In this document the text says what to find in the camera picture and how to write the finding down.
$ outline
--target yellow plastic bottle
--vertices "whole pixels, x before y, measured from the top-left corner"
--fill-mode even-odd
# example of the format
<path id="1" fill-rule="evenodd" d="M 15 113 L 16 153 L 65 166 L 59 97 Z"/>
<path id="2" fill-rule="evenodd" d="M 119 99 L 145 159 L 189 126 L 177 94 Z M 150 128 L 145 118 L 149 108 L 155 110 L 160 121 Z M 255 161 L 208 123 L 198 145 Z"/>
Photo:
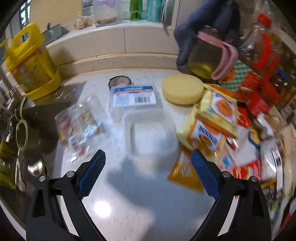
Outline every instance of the yellow plastic bottle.
<path id="1" fill-rule="evenodd" d="M 21 42 L 26 33 L 29 38 Z M 8 71 L 32 100 L 50 94 L 61 84 L 59 71 L 35 23 L 28 24 L 12 39 L 12 46 L 6 49 L 4 56 Z"/>

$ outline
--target round yellow sponge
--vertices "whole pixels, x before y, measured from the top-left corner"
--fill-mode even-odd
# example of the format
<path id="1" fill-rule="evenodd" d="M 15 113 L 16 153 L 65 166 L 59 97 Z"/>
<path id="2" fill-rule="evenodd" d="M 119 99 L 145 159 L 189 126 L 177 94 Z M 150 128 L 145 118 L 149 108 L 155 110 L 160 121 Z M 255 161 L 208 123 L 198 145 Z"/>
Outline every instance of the round yellow sponge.
<path id="1" fill-rule="evenodd" d="M 173 104 L 197 103 L 203 94 L 203 82 L 192 75 L 173 74 L 162 82 L 163 96 Z"/>

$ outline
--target kitchen sink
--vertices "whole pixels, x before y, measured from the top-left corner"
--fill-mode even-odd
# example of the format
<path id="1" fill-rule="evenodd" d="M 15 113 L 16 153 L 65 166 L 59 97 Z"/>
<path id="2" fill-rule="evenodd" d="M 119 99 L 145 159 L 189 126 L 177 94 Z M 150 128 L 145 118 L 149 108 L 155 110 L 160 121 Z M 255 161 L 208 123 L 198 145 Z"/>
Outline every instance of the kitchen sink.
<path id="1" fill-rule="evenodd" d="M 18 187 L 16 190 L 12 190 L 0 186 L 0 196 L 15 219 L 24 228 L 30 199 L 34 187 L 39 181 L 39 177 L 31 175 L 27 167 L 41 158 L 48 177 L 59 177 L 64 149 L 59 144 L 59 135 L 54 118 L 62 110 L 78 101 L 84 86 L 85 82 L 61 86 L 55 92 L 34 101 L 36 106 L 22 110 L 23 118 L 39 130 L 39 145 L 35 149 L 18 152 L 21 177 L 26 185 L 25 191 L 21 192 Z M 18 174 L 16 174 L 16 177 L 16 183 L 18 183 Z"/>

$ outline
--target pink handle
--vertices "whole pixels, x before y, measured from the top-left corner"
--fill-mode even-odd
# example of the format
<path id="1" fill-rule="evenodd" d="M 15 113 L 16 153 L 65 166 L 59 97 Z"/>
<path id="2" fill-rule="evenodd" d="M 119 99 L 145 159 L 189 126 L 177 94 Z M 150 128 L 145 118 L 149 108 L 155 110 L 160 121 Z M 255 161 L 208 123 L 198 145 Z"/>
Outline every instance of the pink handle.
<path id="1" fill-rule="evenodd" d="M 238 57 L 239 53 L 237 49 L 234 46 L 223 42 L 222 57 L 217 69 L 212 73 L 212 79 L 221 80 L 225 78 L 233 69 L 233 66 L 238 60 Z"/>

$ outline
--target yellow wall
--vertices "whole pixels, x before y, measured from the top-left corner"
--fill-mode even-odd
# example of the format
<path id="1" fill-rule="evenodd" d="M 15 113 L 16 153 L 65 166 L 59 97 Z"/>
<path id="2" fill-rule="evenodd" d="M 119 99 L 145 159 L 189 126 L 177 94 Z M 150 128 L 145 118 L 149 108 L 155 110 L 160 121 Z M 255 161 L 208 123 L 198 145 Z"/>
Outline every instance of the yellow wall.
<path id="1" fill-rule="evenodd" d="M 41 32 L 51 26 L 75 21 L 82 8 L 81 0 L 31 0 L 30 23 L 36 23 Z"/>

